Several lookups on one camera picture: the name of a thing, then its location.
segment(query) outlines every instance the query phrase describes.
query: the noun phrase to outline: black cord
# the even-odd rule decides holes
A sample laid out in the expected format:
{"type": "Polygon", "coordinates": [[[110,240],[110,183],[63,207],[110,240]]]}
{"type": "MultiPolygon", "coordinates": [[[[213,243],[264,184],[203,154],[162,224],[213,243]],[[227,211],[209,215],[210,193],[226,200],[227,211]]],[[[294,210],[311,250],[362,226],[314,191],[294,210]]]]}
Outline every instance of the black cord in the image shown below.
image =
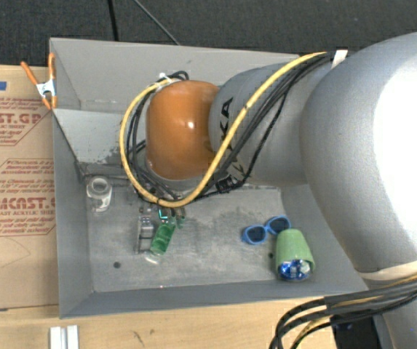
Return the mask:
{"type": "Polygon", "coordinates": [[[113,0],[106,0],[108,2],[109,17],[111,18],[111,27],[113,28],[114,41],[119,41],[118,25],[116,24],[116,15],[114,14],[113,0]]]}
{"type": "Polygon", "coordinates": [[[407,297],[401,303],[386,306],[385,308],[382,308],[379,311],[374,311],[372,313],[359,314],[359,315],[353,316],[353,317],[343,317],[343,318],[339,318],[339,319],[334,320],[332,323],[331,322],[326,322],[326,323],[320,324],[319,326],[316,326],[313,329],[311,329],[310,331],[308,331],[290,349],[297,349],[303,339],[305,339],[307,336],[309,336],[313,332],[316,332],[316,331],[318,331],[320,329],[324,329],[325,327],[337,326],[339,324],[345,324],[345,323],[351,323],[351,322],[355,322],[355,321],[361,321],[363,319],[367,319],[367,318],[370,318],[372,316],[378,316],[380,314],[387,313],[387,312],[389,312],[391,310],[395,310],[395,309],[401,308],[402,306],[407,305],[410,302],[415,301],[415,300],[417,300],[417,293],[414,294],[413,296],[407,297]]]}
{"type": "Polygon", "coordinates": [[[150,17],[152,21],[156,23],[156,25],[162,29],[162,31],[174,42],[176,45],[180,45],[179,41],[176,40],[176,38],[171,35],[171,33],[140,3],[138,0],[133,0],[137,6],[150,17]]]}
{"type": "Polygon", "coordinates": [[[269,134],[271,133],[277,119],[279,118],[279,115],[285,104],[287,94],[292,88],[292,86],[296,84],[298,81],[300,81],[304,76],[306,76],[311,71],[313,71],[315,68],[325,64],[329,60],[330,60],[330,55],[321,55],[317,58],[314,58],[311,61],[302,63],[294,67],[293,69],[291,69],[290,71],[288,71],[286,74],[282,76],[282,78],[278,81],[278,85],[276,85],[276,87],[270,93],[270,95],[263,101],[260,109],[253,116],[250,123],[245,128],[243,128],[243,133],[237,139],[235,147],[231,150],[230,154],[228,155],[226,160],[223,162],[219,170],[210,179],[208,184],[205,186],[204,190],[200,193],[199,197],[197,197],[197,200],[200,200],[202,198],[207,198],[208,196],[215,195],[216,193],[228,193],[232,190],[241,188],[247,182],[247,179],[249,178],[253,170],[253,167],[255,166],[257,158],[259,157],[260,152],[263,149],[264,144],[269,134]],[[212,193],[207,194],[208,190],[211,189],[212,186],[214,186],[218,181],[226,177],[226,175],[228,174],[227,172],[228,168],[231,166],[232,162],[235,160],[235,158],[237,157],[241,149],[244,147],[245,143],[249,140],[255,128],[258,127],[261,121],[265,118],[268,112],[274,107],[274,105],[277,104],[279,100],[281,100],[281,103],[279,104],[278,110],[275,113],[273,119],[271,120],[268,129],[263,134],[263,137],[261,141],[259,142],[257,149],[254,152],[253,158],[250,161],[247,172],[244,174],[244,177],[242,178],[242,180],[238,181],[235,185],[233,185],[233,187],[230,190],[225,190],[223,192],[220,192],[220,191],[212,192],[212,193]]]}
{"type": "Polygon", "coordinates": [[[309,336],[310,334],[313,334],[316,331],[319,331],[321,329],[324,329],[326,327],[329,327],[329,326],[331,326],[331,323],[330,322],[327,322],[327,323],[320,324],[319,326],[314,327],[313,329],[311,329],[310,331],[308,331],[303,337],[301,337],[293,346],[291,346],[290,349],[297,349],[298,346],[303,341],[303,339],[305,339],[307,336],[309,336]]]}
{"type": "Polygon", "coordinates": [[[375,308],[374,305],[371,304],[371,302],[369,302],[366,305],[357,305],[357,307],[359,308],[359,310],[357,311],[353,311],[351,313],[345,313],[345,314],[329,314],[329,312],[327,311],[322,311],[321,312],[321,316],[316,315],[316,313],[311,313],[305,316],[301,316],[293,321],[291,321],[289,324],[283,324],[281,326],[281,328],[279,329],[279,325],[277,326],[277,332],[275,337],[273,338],[273,340],[271,341],[270,344],[270,348],[274,349],[274,348],[278,348],[278,349],[283,349],[282,346],[282,337],[285,336],[291,329],[306,323],[308,321],[313,321],[314,319],[318,319],[318,318],[324,318],[325,316],[340,316],[342,318],[340,319],[336,319],[333,321],[332,325],[339,325],[339,324],[345,324],[345,323],[349,323],[349,322],[353,322],[353,321],[359,321],[362,319],[366,319],[366,318],[370,318],[371,316],[375,316],[378,314],[382,314],[382,313],[387,313],[391,310],[400,308],[404,305],[407,305],[408,303],[414,301],[417,299],[417,290],[411,292],[410,294],[406,295],[403,298],[399,298],[397,301],[386,301],[383,307],[380,308],[375,308]]]}

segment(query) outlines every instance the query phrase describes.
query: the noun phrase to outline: black cable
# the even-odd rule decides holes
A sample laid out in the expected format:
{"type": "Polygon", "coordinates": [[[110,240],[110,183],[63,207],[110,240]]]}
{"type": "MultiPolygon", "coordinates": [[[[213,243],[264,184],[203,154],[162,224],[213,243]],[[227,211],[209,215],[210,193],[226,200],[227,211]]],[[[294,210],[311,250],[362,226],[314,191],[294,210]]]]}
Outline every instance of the black cable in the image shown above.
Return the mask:
{"type": "Polygon", "coordinates": [[[156,25],[158,25],[159,28],[162,29],[164,33],[166,33],[166,35],[174,42],[174,44],[180,45],[179,41],[177,41],[176,38],[173,35],[171,35],[171,33],[138,0],[133,1],[146,15],[150,17],[151,20],[153,20],[156,23],[156,25]]]}
{"type": "Polygon", "coordinates": [[[333,306],[340,302],[365,299],[377,295],[393,297],[399,294],[411,292],[413,290],[417,290],[417,279],[401,284],[395,284],[394,286],[386,286],[377,289],[369,289],[367,291],[352,292],[350,294],[326,296],[324,297],[324,300],[327,306],[333,306]]]}
{"type": "Polygon", "coordinates": [[[256,163],[256,160],[258,156],[260,155],[260,152],[266,142],[266,139],[268,138],[271,130],[273,129],[274,124],[276,123],[277,119],[279,118],[279,115],[282,111],[282,107],[285,104],[287,94],[292,88],[294,84],[296,84],[299,80],[301,80],[304,76],[306,76],[308,73],[313,71],[315,68],[323,65],[326,63],[326,61],[330,60],[330,55],[322,55],[317,58],[314,58],[311,61],[308,61],[307,63],[302,63],[287,73],[285,73],[282,78],[278,81],[278,85],[273,89],[273,91],[270,93],[270,95],[263,101],[260,109],[257,111],[257,113],[253,116],[250,123],[243,128],[243,133],[236,141],[235,147],[231,150],[230,154],[226,158],[226,160],[223,162],[219,170],[213,175],[211,180],[208,182],[208,184],[205,186],[204,190],[201,192],[201,195],[197,198],[198,200],[202,198],[207,198],[208,196],[215,195],[215,193],[209,193],[209,189],[211,189],[212,186],[214,186],[217,181],[222,180],[227,174],[228,168],[231,166],[232,162],[235,160],[241,149],[244,147],[245,143],[250,138],[251,134],[253,133],[253,130],[257,128],[257,126],[260,124],[260,122],[264,119],[264,117],[268,114],[268,112],[273,108],[274,105],[278,102],[279,99],[282,99],[277,112],[275,113],[272,121],[270,122],[270,125],[268,129],[266,130],[265,134],[263,134],[263,137],[258,144],[258,147],[256,151],[254,152],[254,157],[250,161],[249,168],[247,169],[247,174],[244,175],[242,180],[240,180],[231,190],[236,190],[237,188],[241,188],[247,181],[248,177],[250,176],[253,167],[256,163]]]}
{"type": "Polygon", "coordinates": [[[303,337],[301,337],[293,346],[291,346],[290,349],[297,349],[298,346],[303,341],[303,339],[305,339],[307,336],[309,336],[310,334],[313,334],[316,331],[319,331],[321,329],[324,329],[326,327],[329,327],[329,326],[331,326],[331,323],[330,322],[327,322],[327,323],[320,324],[319,326],[314,327],[313,329],[311,329],[310,331],[308,331],[306,335],[304,335],[303,337]]]}
{"type": "MultiPolygon", "coordinates": [[[[417,291],[410,294],[409,296],[401,299],[400,301],[386,304],[382,308],[359,310],[357,312],[339,315],[339,316],[342,316],[342,318],[334,320],[333,325],[345,324],[345,323],[350,323],[350,322],[353,322],[353,321],[360,321],[362,319],[370,318],[370,317],[375,316],[375,315],[379,315],[379,314],[382,314],[382,313],[387,313],[391,310],[401,308],[402,306],[407,305],[408,303],[410,303],[410,302],[412,302],[416,299],[417,299],[417,291]]],[[[271,341],[270,348],[271,349],[274,349],[274,348],[283,349],[282,341],[281,341],[282,337],[284,337],[291,329],[293,329],[297,326],[300,326],[303,323],[313,321],[313,320],[318,319],[318,318],[324,318],[325,316],[329,316],[329,315],[330,314],[326,313],[326,312],[321,312],[321,314],[311,313],[311,314],[308,314],[306,316],[301,316],[301,317],[295,319],[294,321],[291,321],[289,324],[283,326],[276,333],[275,337],[271,341]]]]}
{"type": "Polygon", "coordinates": [[[378,312],[372,312],[372,313],[369,313],[369,314],[361,314],[361,315],[354,316],[354,317],[344,317],[344,318],[336,319],[332,323],[331,322],[326,322],[326,323],[320,324],[319,326],[316,326],[313,329],[311,329],[310,331],[308,331],[290,349],[297,349],[297,347],[300,345],[300,343],[302,342],[303,339],[305,339],[307,336],[309,336],[313,332],[318,331],[319,329],[324,329],[324,328],[329,327],[329,326],[337,326],[339,324],[345,324],[345,323],[351,323],[351,322],[355,322],[355,321],[361,321],[363,319],[367,319],[367,318],[370,318],[372,316],[377,316],[377,315],[380,315],[382,313],[387,313],[387,312],[389,312],[391,310],[395,310],[395,309],[401,308],[402,306],[407,305],[407,304],[409,304],[410,302],[412,302],[412,301],[414,301],[416,299],[417,299],[417,294],[415,294],[413,296],[410,296],[410,297],[407,297],[400,304],[391,305],[391,306],[382,308],[378,312]]]}
{"type": "Polygon", "coordinates": [[[116,24],[116,15],[114,14],[113,0],[106,0],[108,2],[109,17],[111,18],[111,27],[113,28],[114,41],[119,41],[118,26],[116,24]]]}

